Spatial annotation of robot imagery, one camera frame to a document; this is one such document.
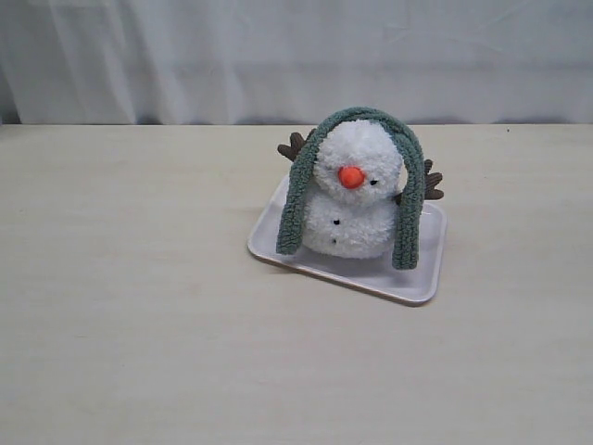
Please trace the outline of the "white backdrop curtain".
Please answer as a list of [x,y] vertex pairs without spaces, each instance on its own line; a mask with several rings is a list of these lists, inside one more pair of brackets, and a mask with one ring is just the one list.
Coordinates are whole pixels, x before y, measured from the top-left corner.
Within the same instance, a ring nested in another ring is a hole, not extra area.
[[1,119],[591,122],[588,1],[5,1]]

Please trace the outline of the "white plastic tray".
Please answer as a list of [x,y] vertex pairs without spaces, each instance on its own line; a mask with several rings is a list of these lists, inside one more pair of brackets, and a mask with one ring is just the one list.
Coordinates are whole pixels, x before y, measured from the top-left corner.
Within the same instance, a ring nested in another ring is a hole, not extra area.
[[249,234],[246,246],[254,258],[408,306],[422,306],[436,295],[448,225],[444,210],[429,201],[423,204],[419,262],[410,271],[394,269],[389,253],[377,259],[347,260],[301,248],[293,256],[282,256],[275,252],[275,243],[288,182],[282,178]]

